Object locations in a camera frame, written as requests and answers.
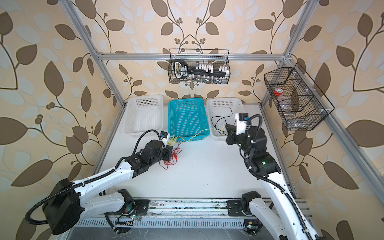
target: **leaf pattern wallpaper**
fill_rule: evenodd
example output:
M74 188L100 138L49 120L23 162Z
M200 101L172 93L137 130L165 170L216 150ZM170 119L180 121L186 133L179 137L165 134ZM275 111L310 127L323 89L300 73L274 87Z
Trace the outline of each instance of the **leaf pattern wallpaper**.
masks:
M73 0L98 51L162 53L162 49L228 49L283 53L305 1Z
M330 98L336 116L384 176L384 3L323 3L302 37L293 59Z
M381 175L384 115L376 108L384 104L383 11L382 1L320 0L292 55ZM384 208L326 123L287 131L272 99L266 111L317 230L327 239L381 239Z
M181 98L240 98L245 103L261 102L266 87L263 75L276 68L273 61L231 61L228 84L169 82L166 61L115 61L107 68L125 100L129 97L160 94L165 102ZM108 89L104 95L109 96Z
M46 240L26 211L90 174L120 106L58 1L0 1L0 23L0 232Z

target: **blue plastic basket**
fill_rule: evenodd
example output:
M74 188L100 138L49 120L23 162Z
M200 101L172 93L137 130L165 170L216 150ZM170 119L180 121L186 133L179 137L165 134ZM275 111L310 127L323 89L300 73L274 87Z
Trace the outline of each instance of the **blue plastic basket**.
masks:
M171 137L177 137L177 142L203 140L209 135L209 130L206 130L192 138L209 128L201 98L173 100L168 107L168 131Z

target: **black wire basket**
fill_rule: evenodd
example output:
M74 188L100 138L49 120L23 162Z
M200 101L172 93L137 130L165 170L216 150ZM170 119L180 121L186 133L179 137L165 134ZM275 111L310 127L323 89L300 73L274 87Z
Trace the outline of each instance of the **black wire basket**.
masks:
M229 50L176 49L169 50L168 76L170 83L228 84L231 75Z
M278 68L264 74L265 85L287 130L313 130L333 110L331 101L313 81L308 86L300 74L303 68ZM324 106L316 97L325 97Z

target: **white table surface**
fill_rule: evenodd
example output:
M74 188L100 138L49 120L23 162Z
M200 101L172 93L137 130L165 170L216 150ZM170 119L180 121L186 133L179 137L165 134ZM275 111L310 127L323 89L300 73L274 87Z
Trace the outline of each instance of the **white table surface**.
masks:
M244 105L244 109L249 116L261 114L259 105ZM100 171L114 167L121 157L132 154L138 137L124 133L126 114L129 113L124 113ZM256 126L258 118L252 123ZM262 128L269 139L264 122ZM168 105L165 105L163 131L167 130ZM156 137L144 136L137 151L151 139ZM142 198L240 198L243 193L255 190L262 197L269 197L261 180L247 171L238 146L228 146L225 141L215 141L208 136L204 140L182 143L180 148L177 164L164 170L156 163L147 172L108 189L108 194L127 189L133 197ZM277 160L271 141L267 141L267 151Z

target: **white plastic basket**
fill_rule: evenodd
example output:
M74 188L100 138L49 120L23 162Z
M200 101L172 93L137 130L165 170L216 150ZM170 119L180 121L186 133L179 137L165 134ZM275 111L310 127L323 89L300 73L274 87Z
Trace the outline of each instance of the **white plastic basket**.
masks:
M209 128L216 128L218 130L222 130L225 126L225 121L228 124L235 124L235 113L243 113L244 107L243 103L238 98L214 98L209 99L207 101L207 114L208 114L208 122ZM221 133L216 130L210 130L210 135L218 141L225 140L227 138L226 135L220 136Z
M160 133L164 126L163 108L161 95L131 98L127 102L128 114L124 123L124 132L132 137L139 137L150 129Z

